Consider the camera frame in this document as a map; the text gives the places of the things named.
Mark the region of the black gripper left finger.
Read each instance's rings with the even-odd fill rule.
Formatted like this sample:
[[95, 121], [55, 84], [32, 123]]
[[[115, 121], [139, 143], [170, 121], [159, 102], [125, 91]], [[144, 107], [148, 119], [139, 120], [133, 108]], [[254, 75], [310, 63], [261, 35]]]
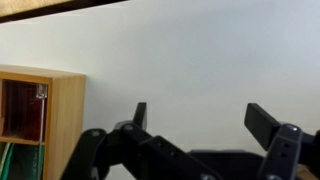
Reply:
[[114, 165], [123, 165], [136, 180], [222, 180], [222, 176], [161, 136], [146, 132], [147, 104], [108, 133], [83, 132], [60, 180], [105, 180]]

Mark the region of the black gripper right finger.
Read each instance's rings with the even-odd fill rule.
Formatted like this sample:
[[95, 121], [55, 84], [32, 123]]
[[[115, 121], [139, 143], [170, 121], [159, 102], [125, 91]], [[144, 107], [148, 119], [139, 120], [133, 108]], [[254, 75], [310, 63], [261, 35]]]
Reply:
[[320, 176], [320, 133], [280, 122], [256, 103], [248, 103], [244, 125], [267, 152], [258, 171], [259, 180], [296, 180], [299, 164]]

